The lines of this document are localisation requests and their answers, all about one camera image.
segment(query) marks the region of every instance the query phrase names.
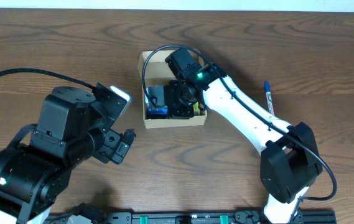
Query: white wall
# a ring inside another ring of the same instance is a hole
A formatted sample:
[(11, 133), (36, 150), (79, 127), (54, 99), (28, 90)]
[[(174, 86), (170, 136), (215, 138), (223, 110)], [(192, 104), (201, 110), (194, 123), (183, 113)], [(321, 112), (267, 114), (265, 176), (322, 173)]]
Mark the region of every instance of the white wall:
[(354, 12), (354, 0), (0, 0), (0, 7)]

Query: cardboard box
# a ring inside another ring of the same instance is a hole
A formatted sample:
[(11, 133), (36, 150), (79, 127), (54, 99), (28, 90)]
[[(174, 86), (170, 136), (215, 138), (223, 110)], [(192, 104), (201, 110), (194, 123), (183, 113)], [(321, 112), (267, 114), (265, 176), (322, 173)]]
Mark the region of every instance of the cardboard box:
[[(171, 72), (168, 65), (164, 62), (174, 50), (161, 50), (154, 54), (150, 59), (146, 67), (145, 72), (145, 84), (146, 87), (154, 85), (166, 85), (170, 80), (176, 80), (174, 74)], [(151, 54), (151, 51), (142, 52), (138, 61), (139, 75), (142, 77), (142, 70), (147, 57)], [(202, 66), (204, 62), (196, 54), (191, 53), (196, 61)], [(142, 88), (142, 109), (144, 112), (144, 124), (146, 128), (167, 128), (167, 127), (181, 127), (181, 126), (196, 126), (204, 125), (207, 119), (207, 111), (201, 113), (201, 115), (194, 116), (190, 119), (146, 119), (145, 93)]]

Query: wooden table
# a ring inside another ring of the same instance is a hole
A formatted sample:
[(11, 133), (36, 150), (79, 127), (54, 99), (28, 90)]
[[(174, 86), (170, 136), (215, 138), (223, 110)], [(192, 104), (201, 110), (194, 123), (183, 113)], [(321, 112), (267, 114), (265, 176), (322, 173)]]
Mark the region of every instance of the wooden table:
[[(338, 180), (333, 200), (301, 207), (331, 208), (339, 223), (354, 222), (354, 14), (0, 9), (0, 70), (46, 69), (116, 85), (134, 99), (113, 126), (137, 134), (124, 162), (85, 161), (53, 212), (82, 202), (107, 212), (266, 203), (257, 151), (216, 112), (208, 112), (205, 126), (145, 129), (137, 61), (164, 44), (200, 49), (263, 106), (269, 80), (276, 115), (312, 128)], [(37, 122), (43, 99), (59, 85), (72, 84), (26, 73), (0, 78), (0, 150), (19, 128)], [(308, 195), (330, 191), (324, 172)]]

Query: green clip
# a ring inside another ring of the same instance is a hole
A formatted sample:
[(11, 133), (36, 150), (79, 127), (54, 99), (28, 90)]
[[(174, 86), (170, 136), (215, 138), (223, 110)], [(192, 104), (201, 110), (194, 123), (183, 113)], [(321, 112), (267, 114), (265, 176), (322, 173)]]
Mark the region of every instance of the green clip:
[(228, 215), (221, 215), (220, 220), (221, 220), (221, 224), (229, 224)]
[(147, 217), (139, 217), (139, 224), (147, 224)]

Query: pen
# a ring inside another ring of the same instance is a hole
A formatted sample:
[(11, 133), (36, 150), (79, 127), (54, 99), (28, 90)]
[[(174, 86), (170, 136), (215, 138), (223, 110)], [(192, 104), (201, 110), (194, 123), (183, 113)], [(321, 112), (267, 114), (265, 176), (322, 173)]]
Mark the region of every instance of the pen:
[(265, 86), (266, 102), (268, 104), (268, 111), (272, 115), (275, 115), (274, 107), (272, 106), (271, 86), (269, 86), (269, 82), (268, 81), (265, 82), (264, 86)]

